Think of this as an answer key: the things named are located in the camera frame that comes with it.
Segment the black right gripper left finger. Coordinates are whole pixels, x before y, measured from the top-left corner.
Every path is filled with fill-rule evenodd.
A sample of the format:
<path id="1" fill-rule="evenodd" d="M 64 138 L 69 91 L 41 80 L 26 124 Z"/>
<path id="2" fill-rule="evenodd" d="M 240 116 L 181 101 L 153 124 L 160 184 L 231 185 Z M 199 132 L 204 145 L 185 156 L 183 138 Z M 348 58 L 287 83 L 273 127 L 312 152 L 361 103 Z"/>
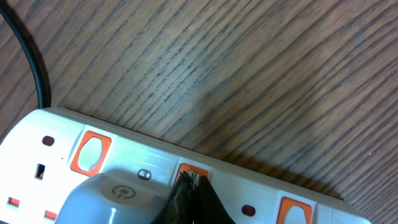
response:
<path id="1" fill-rule="evenodd" d="M 193 198 L 197 188 L 198 173 L 179 172 L 179 177 L 167 201 L 151 224 L 192 224 Z"/>

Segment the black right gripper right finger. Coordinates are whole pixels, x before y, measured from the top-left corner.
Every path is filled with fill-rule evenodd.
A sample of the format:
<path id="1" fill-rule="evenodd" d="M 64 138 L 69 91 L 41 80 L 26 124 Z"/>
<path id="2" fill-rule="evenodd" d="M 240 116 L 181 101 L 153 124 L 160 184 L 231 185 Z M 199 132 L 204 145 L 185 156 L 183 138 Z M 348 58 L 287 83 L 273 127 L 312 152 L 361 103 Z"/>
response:
<path id="1" fill-rule="evenodd" d="M 204 175 L 199 177 L 195 189 L 194 224 L 235 224 Z"/>

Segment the white power extension strip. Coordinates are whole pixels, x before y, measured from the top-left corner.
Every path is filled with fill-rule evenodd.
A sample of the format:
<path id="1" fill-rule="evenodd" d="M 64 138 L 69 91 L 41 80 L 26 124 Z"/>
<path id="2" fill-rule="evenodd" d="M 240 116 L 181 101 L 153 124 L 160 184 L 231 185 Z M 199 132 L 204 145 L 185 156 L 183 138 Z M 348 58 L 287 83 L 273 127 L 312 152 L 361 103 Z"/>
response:
<path id="1" fill-rule="evenodd" d="M 97 174 L 167 201 L 183 171 L 206 176 L 235 223 L 366 223 L 342 200 L 65 108 L 34 110 L 3 140 L 1 222 L 56 223 L 70 192 Z"/>

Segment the white USB charger adapter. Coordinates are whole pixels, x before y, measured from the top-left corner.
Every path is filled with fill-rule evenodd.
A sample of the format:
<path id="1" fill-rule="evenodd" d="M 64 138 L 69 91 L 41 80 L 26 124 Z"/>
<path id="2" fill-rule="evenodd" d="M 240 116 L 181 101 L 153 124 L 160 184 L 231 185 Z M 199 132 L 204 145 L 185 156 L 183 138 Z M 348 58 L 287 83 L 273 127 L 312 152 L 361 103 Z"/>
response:
<path id="1" fill-rule="evenodd" d="M 165 202 L 156 191 L 108 174 L 97 174 L 70 192 L 55 222 L 150 223 Z"/>

